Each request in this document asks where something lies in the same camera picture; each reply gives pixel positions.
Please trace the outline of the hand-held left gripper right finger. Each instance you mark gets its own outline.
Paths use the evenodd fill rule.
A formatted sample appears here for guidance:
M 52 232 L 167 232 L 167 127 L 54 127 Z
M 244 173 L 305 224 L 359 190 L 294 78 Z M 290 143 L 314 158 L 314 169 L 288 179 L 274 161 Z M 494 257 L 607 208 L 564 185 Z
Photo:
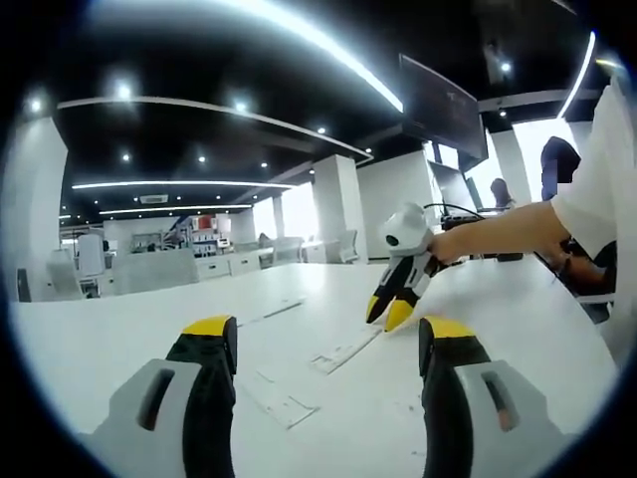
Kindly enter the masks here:
M 467 326 L 419 321 L 427 477 L 536 477 L 564 449 L 545 396 Z

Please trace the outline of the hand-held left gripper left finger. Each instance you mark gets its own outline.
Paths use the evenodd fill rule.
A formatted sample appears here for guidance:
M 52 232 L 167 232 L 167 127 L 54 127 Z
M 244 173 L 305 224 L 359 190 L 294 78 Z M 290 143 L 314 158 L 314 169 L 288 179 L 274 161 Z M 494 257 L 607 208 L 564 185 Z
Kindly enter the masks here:
M 106 419 L 81 443 L 116 477 L 232 477 L 237 320 L 186 327 L 111 396 Z

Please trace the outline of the person's right hand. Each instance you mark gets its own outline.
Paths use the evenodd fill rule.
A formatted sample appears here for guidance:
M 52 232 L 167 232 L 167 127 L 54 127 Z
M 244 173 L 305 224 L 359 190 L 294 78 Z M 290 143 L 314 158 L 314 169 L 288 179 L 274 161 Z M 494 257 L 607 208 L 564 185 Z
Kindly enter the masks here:
M 470 254 L 463 231 L 460 228 L 434 235 L 428 250 L 440 263 L 445 265 L 452 264 L 461 257 Z

